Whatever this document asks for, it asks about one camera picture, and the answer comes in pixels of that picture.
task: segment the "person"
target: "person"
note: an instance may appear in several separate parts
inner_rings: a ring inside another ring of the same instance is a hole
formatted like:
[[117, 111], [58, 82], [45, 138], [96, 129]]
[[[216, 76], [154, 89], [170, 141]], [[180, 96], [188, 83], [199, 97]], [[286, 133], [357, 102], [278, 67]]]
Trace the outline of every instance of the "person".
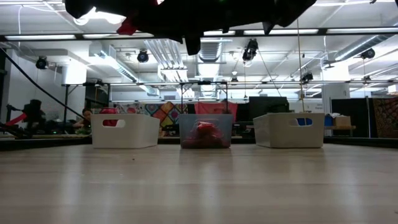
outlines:
[[91, 115], [93, 114], [93, 112], [90, 109], [83, 109], [82, 112], [83, 116], [86, 119], [82, 119], [79, 122], [76, 122], [75, 124], [73, 124], [74, 128], [90, 128], [91, 127]]

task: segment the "patterned fabric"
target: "patterned fabric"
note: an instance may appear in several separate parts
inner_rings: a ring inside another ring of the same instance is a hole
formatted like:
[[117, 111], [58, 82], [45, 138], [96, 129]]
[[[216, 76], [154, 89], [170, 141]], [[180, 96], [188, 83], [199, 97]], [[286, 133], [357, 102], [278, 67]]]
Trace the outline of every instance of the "patterned fabric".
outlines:
[[[130, 105], [117, 105], [120, 113], [146, 114], [160, 119], [160, 127], [178, 124], [178, 116], [181, 114], [181, 104], [166, 102], [164, 104], [133, 103]], [[188, 113], [188, 106], [182, 105], [183, 113]]]
[[398, 98], [373, 99], [379, 138], [398, 138]]

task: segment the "bin handle cutout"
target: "bin handle cutout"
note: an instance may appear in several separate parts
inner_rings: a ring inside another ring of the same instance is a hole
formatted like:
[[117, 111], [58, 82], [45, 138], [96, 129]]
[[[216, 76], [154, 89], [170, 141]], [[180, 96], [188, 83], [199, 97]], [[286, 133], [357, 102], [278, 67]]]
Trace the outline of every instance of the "bin handle cutout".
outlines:
[[288, 124], [293, 127], [312, 126], [313, 121], [311, 118], [295, 118], [289, 119]]
[[106, 119], [102, 121], [102, 126], [104, 128], [124, 128], [126, 121], [123, 119]]

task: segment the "black cable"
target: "black cable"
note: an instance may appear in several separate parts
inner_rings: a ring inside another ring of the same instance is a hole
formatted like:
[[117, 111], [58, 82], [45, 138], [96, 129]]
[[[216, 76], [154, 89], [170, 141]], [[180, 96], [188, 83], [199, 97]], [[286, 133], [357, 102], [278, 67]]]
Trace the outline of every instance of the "black cable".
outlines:
[[85, 117], [83, 117], [81, 114], [77, 113], [76, 111], [74, 111], [73, 109], [71, 109], [69, 106], [63, 104], [61, 101], [57, 100], [54, 96], [52, 96], [50, 93], [48, 93], [47, 91], [45, 91], [41, 86], [39, 86], [35, 81], [33, 81], [33, 79], [31, 79], [31, 77], [28, 76], [28, 74], [26, 74], [25, 71], [23, 71], [23, 69], [21, 69], [21, 67], [10, 57], [10, 55], [7, 54], [6, 50], [1, 49], [2, 53], [4, 54], [4, 56], [6, 56], [6, 58], [34, 85], [36, 86], [38, 89], [40, 89], [43, 93], [45, 93], [47, 96], [49, 96], [51, 99], [55, 100], [57, 103], [61, 104], [62, 106], [66, 107], [68, 110], [72, 111], [74, 114], [76, 114], [77, 116], [83, 118], [85, 121], [88, 121]]

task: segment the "cardboard box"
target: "cardboard box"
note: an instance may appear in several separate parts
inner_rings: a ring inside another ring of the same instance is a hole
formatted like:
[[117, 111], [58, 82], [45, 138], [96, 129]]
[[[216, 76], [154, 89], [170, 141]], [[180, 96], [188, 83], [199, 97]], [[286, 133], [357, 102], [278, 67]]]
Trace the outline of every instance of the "cardboard box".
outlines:
[[351, 126], [351, 117], [350, 116], [337, 116], [333, 120], [334, 126]]

